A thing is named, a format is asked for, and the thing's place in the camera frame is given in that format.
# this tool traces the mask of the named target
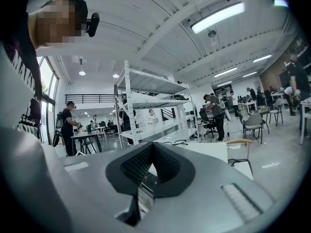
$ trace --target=recessed light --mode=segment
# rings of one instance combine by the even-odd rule
[[[266,56],[263,56],[261,58],[258,58],[256,60],[253,60],[253,63],[257,62],[257,61],[261,61],[261,60],[265,60],[265,59],[268,59],[272,56],[272,54],[269,54],[269,55],[266,55]]]
[[[219,84],[217,87],[219,87],[219,86],[223,86],[223,85],[225,85],[225,84],[229,84],[229,83],[231,83],[232,81],[229,81],[229,82],[226,82],[226,83],[223,83],[223,84]]]
[[[236,70],[236,69],[237,69],[237,67],[236,67],[236,68],[233,68],[233,69],[230,69],[230,70],[228,70],[228,71],[225,71],[225,72],[222,72],[222,73],[216,74],[214,77],[216,78],[216,77],[221,76],[221,75],[223,75],[223,74],[226,74],[226,73],[232,72],[232,71],[234,71],[234,70]]]
[[[199,33],[202,30],[214,25],[217,22],[225,20],[228,17],[237,15],[245,11],[244,3],[238,2],[229,7],[226,7],[218,12],[215,12],[206,18],[199,20],[191,26],[194,33]]]
[[[247,76],[250,76],[250,75],[253,75],[253,74],[255,74],[255,73],[257,73],[257,72],[252,72],[252,73],[250,73],[250,74],[244,75],[243,78],[245,78],[245,77],[247,77]]]

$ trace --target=eyeglasses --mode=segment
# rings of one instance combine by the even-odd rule
[[[186,143],[187,140],[177,140],[175,142],[163,142],[163,143],[170,143],[171,145],[177,146],[177,145],[181,145],[180,147],[184,148],[186,145],[188,145],[188,143]]]

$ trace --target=headset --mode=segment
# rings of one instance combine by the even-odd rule
[[[91,19],[86,20],[86,32],[89,37],[93,37],[96,33],[97,26],[99,24],[99,14],[92,14]]]

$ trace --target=black t-shirt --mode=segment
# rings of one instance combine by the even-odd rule
[[[62,112],[63,117],[63,127],[61,129],[61,133],[68,136],[73,136],[73,126],[67,122],[67,118],[71,118],[71,113],[69,109],[64,109]]]
[[[307,91],[307,92],[310,91],[307,73],[305,72],[304,68],[299,63],[291,62],[286,67],[286,69],[289,73],[289,79],[295,76],[296,86],[298,90]]]
[[[252,99],[253,99],[253,100],[256,100],[256,99],[257,99],[257,96],[256,96],[256,93],[255,93],[254,89],[251,88],[250,92],[251,92]]]
[[[35,49],[29,37],[28,14],[26,12],[14,33],[3,39],[3,47],[16,74],[35,93],[21,115],[17,127],[39,138],[42,100],[41,75]]]

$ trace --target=ceiling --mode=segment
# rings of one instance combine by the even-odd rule
[[[30,0],[28,11],[46,0]],[[273,0],[85,0],[88,17],[98,12],[100,23],[93,38],[84,36],[75,44],[37,51],[61,55],[72,81],[113,82],[124,60],[131,67],[174,77],[190,85],[212,86],[235,81],[243,75],[267,68],[293,40],[298,25],[286,7],[274,7]],[[195,34],[190,25],[226,6],[242,1],[245,12],[227,18]],[[253,64],[267,54],[269,60]],[[86,59],[85,76],[72,55]],[[214,78],[222,71],[236,71]]]

